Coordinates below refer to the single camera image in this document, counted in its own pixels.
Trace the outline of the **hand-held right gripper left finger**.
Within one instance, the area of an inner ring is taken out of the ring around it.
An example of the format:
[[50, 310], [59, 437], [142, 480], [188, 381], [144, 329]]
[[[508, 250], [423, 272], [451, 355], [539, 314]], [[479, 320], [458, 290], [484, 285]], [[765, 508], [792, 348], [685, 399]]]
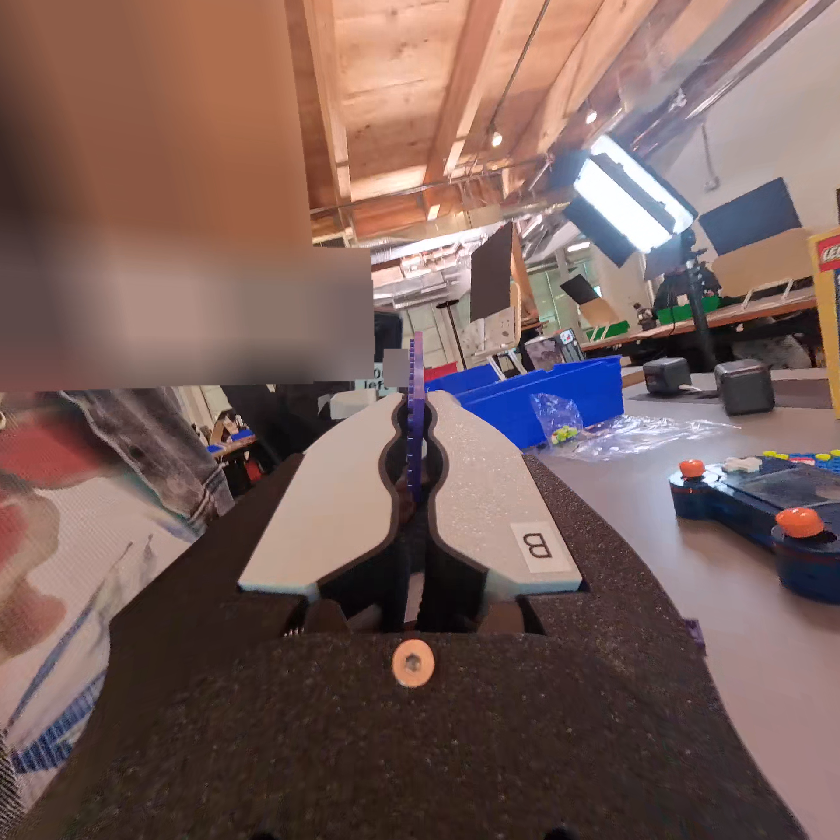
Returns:
[[402, 394], [388, 395], [307, 449], [238, 578], [242, 591], [318, 599], [392, 543], [398, 499], [385, 457], [401, 437], [402, 405]]

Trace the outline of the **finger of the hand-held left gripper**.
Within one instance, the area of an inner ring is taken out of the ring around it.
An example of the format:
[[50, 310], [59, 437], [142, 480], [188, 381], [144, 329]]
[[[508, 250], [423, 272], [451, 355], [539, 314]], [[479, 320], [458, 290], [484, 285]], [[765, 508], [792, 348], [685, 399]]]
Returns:
[[365, 387], [321, 395], [318, 397], [318, 414], [328, 416], [333, 422], [340, 422], [394, 393], [398, 394], [399, 390]]

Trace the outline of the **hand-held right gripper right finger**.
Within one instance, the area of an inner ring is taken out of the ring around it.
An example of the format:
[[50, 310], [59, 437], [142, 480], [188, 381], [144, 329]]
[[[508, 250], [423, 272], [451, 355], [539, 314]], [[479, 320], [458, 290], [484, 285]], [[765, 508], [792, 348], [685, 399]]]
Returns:
[[444, 557], [478, 574], [479, 596], [579, 591], [583, 575], [520, 449], [447, 392], [427, 405], [428, 444], [443, 459], [429, 526]]

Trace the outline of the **large purple brick plate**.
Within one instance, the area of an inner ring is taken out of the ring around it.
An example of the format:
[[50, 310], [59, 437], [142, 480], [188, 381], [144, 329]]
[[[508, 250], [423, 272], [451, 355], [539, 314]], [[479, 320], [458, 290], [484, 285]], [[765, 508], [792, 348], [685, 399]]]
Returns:
[[423, 451], [425, 436], [424, 334], [415, 332], [408, 349], [406, 396], [406, 486], [417, 507], [423, 502]]

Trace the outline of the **long blue plastic bin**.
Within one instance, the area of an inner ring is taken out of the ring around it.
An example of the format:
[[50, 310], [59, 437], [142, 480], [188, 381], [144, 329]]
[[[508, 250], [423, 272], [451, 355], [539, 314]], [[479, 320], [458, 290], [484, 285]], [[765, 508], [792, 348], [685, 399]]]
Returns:
[[520, 374], [457, 396], [477, 415], [520, 449], [544, 444], [545, 437], [532, 410], [530, 395], [549, 393], [573, 401], [584, 428], [623, 414], [623, 378], [618, 357], [559, 364], [551, 371]]
[[426, 394], [444, 391], [456, 396], [499, 382], [501, 382], [499, 374], [487, 363], [461, 371], [457, 369], [457, 364], [453, 362], [426, 368], [424, 371], [424, 390]]

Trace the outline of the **white printed instruction board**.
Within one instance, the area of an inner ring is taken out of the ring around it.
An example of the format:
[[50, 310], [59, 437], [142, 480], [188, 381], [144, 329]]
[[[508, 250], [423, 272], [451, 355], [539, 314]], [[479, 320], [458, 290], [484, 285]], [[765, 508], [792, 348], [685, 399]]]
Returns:
[[514, 307], [473, 321], [459, 334], [463, 355], [471, 363], [479, 363], [491, 355], [515, 349], [520, 338], [520, 318]]

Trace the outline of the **clear bag with green pieces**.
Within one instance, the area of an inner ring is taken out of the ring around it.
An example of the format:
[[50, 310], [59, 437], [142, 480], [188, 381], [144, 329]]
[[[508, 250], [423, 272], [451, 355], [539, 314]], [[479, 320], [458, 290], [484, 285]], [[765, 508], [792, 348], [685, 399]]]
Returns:
[[546, 445], [565, 445], [582, 435], [583, 420], [573, 401], [549, 393], [532, 394], [529, 400]]

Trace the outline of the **large black flag panel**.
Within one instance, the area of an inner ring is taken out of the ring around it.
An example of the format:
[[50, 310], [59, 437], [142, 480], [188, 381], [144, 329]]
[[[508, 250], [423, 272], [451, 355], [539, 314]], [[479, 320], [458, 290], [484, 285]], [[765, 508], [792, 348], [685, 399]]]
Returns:
[[510, 306], [512, 235], [512, 223], [504, 224], [471, 256], [471, 322], [491, 317]]

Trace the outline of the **grey printed toy box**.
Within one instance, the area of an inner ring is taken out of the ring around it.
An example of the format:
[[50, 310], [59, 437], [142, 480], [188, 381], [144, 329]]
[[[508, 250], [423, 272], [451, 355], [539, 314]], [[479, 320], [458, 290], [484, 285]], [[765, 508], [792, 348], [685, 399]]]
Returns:
[[559, 364], [585, 361], [585, 355], [572, 329], [530, 339], [525, 342], [524, 350], [534, 369], [540, 371], [549, 372]]

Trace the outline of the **flat clear plastic bag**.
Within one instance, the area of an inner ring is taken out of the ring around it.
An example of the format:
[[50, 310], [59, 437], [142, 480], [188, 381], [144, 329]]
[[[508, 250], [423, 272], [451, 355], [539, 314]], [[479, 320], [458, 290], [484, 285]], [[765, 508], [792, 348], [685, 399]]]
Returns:
[[682, 421], [667, 417], [621, 415], [586, 427], [558, 447], [557, 453], [586, 462], [602, 462], [739, 430], [738, 425], [706, 419]]

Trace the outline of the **dark grey cube charger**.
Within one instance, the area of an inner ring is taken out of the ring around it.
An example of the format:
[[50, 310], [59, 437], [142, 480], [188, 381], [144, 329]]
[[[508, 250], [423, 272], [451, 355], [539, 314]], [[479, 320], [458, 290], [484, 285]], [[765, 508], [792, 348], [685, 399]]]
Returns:
[[717, 395], [729, 417], [769, 413], [775, 393], [769, 367], [758, 360], [719, 363], [713, 371]]
[[675, 396], [693, 387], [688, 361], [684, 358], [660, 358], [643, 365], [647, 392], [654, 396]]

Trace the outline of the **black light stand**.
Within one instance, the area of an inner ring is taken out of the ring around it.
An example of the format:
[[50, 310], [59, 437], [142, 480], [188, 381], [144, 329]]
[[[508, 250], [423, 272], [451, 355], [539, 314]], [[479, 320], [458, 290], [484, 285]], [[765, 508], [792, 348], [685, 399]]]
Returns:
[[687, 227], [679, 235], [680, 256], [688, 283], [688, 300], [695, 326], [696, 341], [703, 359], [706, 372], [712, 372], [718, 363], [707, 314], [703, 305], [703, 282], [700, 272], [700, 252], [696, 251], [697, 238], [692, 227]]

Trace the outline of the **studio light panel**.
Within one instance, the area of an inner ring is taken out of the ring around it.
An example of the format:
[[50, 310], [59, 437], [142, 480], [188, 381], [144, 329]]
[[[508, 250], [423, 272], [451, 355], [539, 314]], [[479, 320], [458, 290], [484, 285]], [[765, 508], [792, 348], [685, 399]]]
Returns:
[[564, 215], [615, 267], [633, 255], [672, 250], [679, 259], [686, 232], [698, 224], [717, 256], [802, 229], [782, 178], [709, 212], [697, 210], [666, 180], [604, 134], [589, 150], [560, 154], [550, 181], [571, 190]]

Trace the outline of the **far wooden table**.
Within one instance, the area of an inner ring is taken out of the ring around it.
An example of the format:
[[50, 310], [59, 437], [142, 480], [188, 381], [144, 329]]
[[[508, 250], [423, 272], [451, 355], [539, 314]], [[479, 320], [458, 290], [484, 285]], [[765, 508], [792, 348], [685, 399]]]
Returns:
[[[745, 307], [738, 305], [715, 310], [707, 315], [707, 325], [710, 329], [714, 329], [755, 319], [777, 318], [815, 307], [816, 294], [814, 290], [805, 289], [799, 290], [788, 297], [773, 296], [758, 301], [750, 301]], [[636, 331], [603, 338], [596, 342], [586, 343], [581, 348], [584, 352], [593, 352], [640, 341], [668, 339], [673, 336], [692, 333], [695, 329], [693, 320], [688, 319], [648, 331]]]

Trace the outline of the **blue and yellow toy box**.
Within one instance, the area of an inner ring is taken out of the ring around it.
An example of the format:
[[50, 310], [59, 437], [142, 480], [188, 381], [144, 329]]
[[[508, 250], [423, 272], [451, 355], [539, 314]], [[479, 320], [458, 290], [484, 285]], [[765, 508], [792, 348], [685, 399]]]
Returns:
[[822, 350], [835, 419], [839, 419], [839, 226], [809, 237]]

